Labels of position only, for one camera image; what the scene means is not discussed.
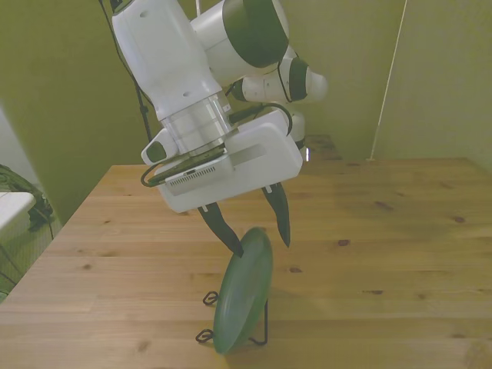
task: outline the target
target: table surface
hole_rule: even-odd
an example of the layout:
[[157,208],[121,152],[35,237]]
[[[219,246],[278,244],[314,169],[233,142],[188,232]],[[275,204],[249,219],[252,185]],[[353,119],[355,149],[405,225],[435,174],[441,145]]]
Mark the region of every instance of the table surface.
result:
[[228,357],[194,337],[230,254],[144,169],[111,168],[0,305],[0,367],[492,367],[492,178],[469,161],[307,163],[290,250],[260,191],[221,204],[274,249],[269,344]]

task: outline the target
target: wood knot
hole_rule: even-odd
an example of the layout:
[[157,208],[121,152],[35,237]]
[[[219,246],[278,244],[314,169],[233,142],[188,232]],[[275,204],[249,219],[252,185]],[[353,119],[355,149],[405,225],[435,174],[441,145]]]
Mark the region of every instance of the wood knot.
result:
[[338,242],[338,246],[348,246],[349,244],[351,244],[351,240],[339,240]]
[[138,347],[137,347],[137,350],[138,352],[140,353],[144,353],[146,352],[146,350],[148,350],[151,346],[151,342],[150,341],[142,341],[138,344]]
[[385,202],[382,202],[382,201],[375,201],[374,202],[376,204],[376,206],[378,206],[380,209],[383,209],[383,210],[386,210],[386,211],[393,211],[394,208],[388,204],[386,204]]
[[376,295],[381,295],[384,293],[382,290],[370,290],[370,291],[363,291],[365,294],[376,294]]
[[463,217],[454,217],[453,218],[454,221],[456,221],[457,223],[461,224],[461,223],[464,223],[465,221],[467,221],[465,218]]
[[103,258],[113,258],[115,256],[118,256],[118,252],[116,252],[116,251],[108,251],[108,252],[102,253],[101,256]]
[[294,274],[296,274],[296,273],[302,273],[302,269],[300,269],[299,267],[290,267],[289,268],[289,271],[291,273],[294,273]]

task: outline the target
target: plate stand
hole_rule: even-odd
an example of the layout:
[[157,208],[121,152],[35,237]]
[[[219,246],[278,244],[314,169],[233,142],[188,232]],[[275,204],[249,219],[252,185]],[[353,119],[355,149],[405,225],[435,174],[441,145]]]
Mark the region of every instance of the plate stand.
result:
[[[208,292],[203,299],[203,303],[207,306],[212,306],[218,301],[218,293],[215,291]],[[212,329],[204,329],[195,338],[199,344],[204,344],[214,339],[214,332]],[[265,346],[268,343],[268,300],[264,305],[264,339],[263,341],[257,341],[254,338],[250,338],[249,341],[253,342],[257,346]]]

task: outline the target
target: plate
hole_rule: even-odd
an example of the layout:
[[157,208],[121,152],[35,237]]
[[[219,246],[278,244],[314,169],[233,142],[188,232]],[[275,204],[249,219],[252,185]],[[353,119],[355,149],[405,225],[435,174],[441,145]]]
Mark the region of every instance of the plate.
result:
[[246,343],[270,292],[273,255],[267,234],[253,228],[241,244],[243,257],[232,256],[215,311],[214,346],[222,355]]

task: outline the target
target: wall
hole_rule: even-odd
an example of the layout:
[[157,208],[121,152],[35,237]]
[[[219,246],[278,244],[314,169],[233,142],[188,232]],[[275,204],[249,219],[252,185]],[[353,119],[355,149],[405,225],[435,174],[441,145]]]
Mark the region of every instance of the wall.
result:
[[6,165],[34,186],[40,188],[39,179],[29,162],[0,105],[0,164]]
[[404,0],[282,0],[291,44],[326,75],[325,101],[301,105],[308,134],[330,134],[346,159],[369,157]]
[[133,84],[97,0],[4,2],[0,45],[2,107],[65,222],[111,165],[141,162]]
[[492,170],[492,2],[409,0],[376,158]]

